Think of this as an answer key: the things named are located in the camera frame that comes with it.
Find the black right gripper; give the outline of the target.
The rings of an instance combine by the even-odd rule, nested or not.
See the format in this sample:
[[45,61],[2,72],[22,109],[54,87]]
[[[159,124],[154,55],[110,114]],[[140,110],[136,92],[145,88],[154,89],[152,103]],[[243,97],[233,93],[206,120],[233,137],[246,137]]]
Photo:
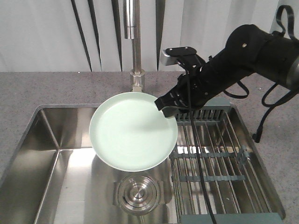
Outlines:
[[222,84],[209,84],[185,71],[170,92],[158,97],[154,103],[166,118],[194,111],[219,93],[224,91]]

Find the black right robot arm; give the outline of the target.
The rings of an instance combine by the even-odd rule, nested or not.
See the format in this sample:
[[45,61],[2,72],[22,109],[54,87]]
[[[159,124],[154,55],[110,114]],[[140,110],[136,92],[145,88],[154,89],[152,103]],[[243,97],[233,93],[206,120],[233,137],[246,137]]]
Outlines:
[[278,32],[266,33],[242,25],[229,36],[225,48],[208,61],[192,47],[164,50],[165,64],[178,64],[185,73],[155,104],[165,117],[202,108],[246,76],[257,73],[274,83],[299,91],[299,43]]

